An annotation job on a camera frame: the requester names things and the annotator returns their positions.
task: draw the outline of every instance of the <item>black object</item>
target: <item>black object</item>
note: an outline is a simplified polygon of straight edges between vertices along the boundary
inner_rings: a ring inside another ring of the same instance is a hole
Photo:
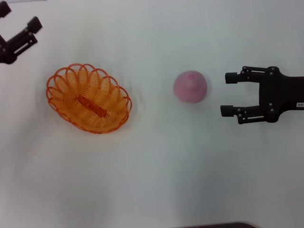
[[[259,106],[221,106],[223,117],[236,115],[239,124],[266,121],[275,123],[288,110],[304,110],[304,77],[288,77],[279,68],[244,66],[240,74],[226,73],[226,84],[256,82],[260,84]]]
[[[217,224],[217,225],[198,226],[192,228],[255,228],[255,227],[247,223],[235,222],[235,223],[225,223],[225,224]]]
[[[7,2],[0,2],[0,18],[8,15],[10,11],[11,10]],[[38,42],[34,34],[36,34],[41,28],[42,25],[39,19],[34,17],[22,32],[14,36],[9,41],[5,41],[0,35],[0,63],[12,64],[15,62],[17,60],[17,56]]]

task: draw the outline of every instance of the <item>pink fruit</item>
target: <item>pink fruit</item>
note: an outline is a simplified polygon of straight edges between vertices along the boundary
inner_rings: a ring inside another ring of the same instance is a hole
[[[207,93],[207,82],[200,72],[190,70],[176,78],[173,88],[176,96],[181,101],[197,103]]]

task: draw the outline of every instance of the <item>white table surface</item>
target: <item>white table surface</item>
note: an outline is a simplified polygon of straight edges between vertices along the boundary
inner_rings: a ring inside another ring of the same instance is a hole
[[[0,65],[0,226],[173,228],[246,221],[304,226],[304,112],[238,125],[220,105],[258,104],[258,84],[225,84],[242,66],[304,76],[302,0],[47,0],[10,4],[5,39],[33,16],[38,44]],[[72,63],[108,71],[133,110],[94,135],[47,104],[47,79]],[[199,104],[172,86],[186,70]]]

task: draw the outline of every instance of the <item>label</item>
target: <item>label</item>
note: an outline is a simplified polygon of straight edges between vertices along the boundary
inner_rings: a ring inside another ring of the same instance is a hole
[[[296,103],[297,108],[304,108],[304,102]]]

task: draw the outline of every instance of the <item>wire basket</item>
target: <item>wire basket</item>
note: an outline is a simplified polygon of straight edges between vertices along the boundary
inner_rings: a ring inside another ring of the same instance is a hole
[[[46,94],[48,104],[63,119],[95,134],[120,128],[132,108],[127,91],[104,70],[90,64],[59,69],[48,79]]]

